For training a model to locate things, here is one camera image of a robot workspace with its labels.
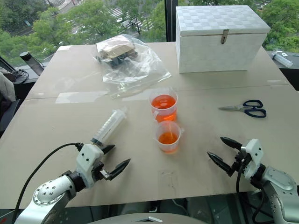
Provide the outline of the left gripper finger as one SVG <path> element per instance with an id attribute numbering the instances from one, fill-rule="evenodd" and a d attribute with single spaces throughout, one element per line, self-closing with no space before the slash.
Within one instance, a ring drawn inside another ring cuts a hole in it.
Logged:
<path id="1" fill-rule="evenodd" d="M 115 177 L 117 177 L 125 168 L 126 166 L 129 164 L 129 162 L 131 161 L 131 159 L 127 159 L 123 162 L 121 162 L 120 164 L 118 164 L 115 169 L 109 173 L 109 180 L 113 180 Z"/>
<path id="2" fill-rule="evenodd" d="M 103 154 L 107 154 L 109 151 L 115 148 L 114 144 L 105 145 L 101 148 Z"/>

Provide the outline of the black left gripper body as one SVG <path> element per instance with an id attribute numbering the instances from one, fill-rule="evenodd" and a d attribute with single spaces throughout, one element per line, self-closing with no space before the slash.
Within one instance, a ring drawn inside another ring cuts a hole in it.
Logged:
<path id="1" fill-rule="evenodd" d="M 92 169 L 92 178 L 94 182 L 99 180 L 111 180 L 111 175 L 109 172 L 104 170 L 104 164 L 100 161 L 96 162 Z"/>

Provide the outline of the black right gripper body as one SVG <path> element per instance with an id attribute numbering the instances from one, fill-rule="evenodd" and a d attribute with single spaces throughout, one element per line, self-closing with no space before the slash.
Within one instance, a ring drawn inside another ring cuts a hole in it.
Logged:
<path id="1" fill-rule="evenodd" d="M 233 162 L 230 170 L 230 177 L 234 174 L 234 172 L 241 171 L 241 174 L 244 174 L 245 168 L 248 166 L 250 161 L 252 160 L 251 155 L 246 152 L 245 149 L 242 149 L 235 156 L 235 161 Z"/>

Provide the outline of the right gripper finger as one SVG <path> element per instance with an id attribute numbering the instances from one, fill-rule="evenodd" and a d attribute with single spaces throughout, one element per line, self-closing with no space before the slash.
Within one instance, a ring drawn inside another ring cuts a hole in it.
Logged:
<path id="1" fill-rule="evenodd" d="M 218 167 L 220 167 L 227 173 L 227 175 L 233 174 L 232 168 L 227 163 L 225 163 L 221 157 L 211 152 L 207 152 L 207 154 Z"/>
<path id="2" fill-rule="evenodd" d="M 227 146 L 231 147 L 231 148 L 234 148 L 234 149 L 237 149 L 237 150 L 241 150 L 242 148 L 242 143 L 236 141 L 236 140 L 233 140 L 231 138 L 228 138 L 228 137 L 220 137 L 221 141 L 226 144 Z"/>

